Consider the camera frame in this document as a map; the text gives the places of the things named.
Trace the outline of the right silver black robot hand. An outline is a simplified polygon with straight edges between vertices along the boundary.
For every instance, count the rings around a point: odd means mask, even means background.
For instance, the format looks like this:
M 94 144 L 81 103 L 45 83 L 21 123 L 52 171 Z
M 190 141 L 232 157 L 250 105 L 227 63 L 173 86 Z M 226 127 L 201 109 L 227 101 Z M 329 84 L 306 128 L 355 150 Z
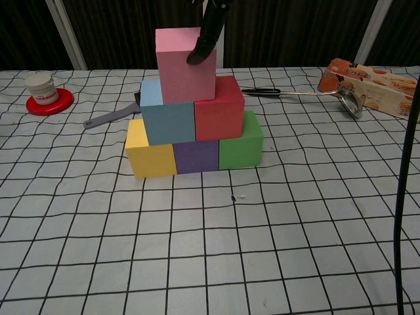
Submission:
M 213 52 L 233 3 L 232 0 L 207 2 L 196 45 L 186 59 L 189 65 L 196 66 L 203 63 Z

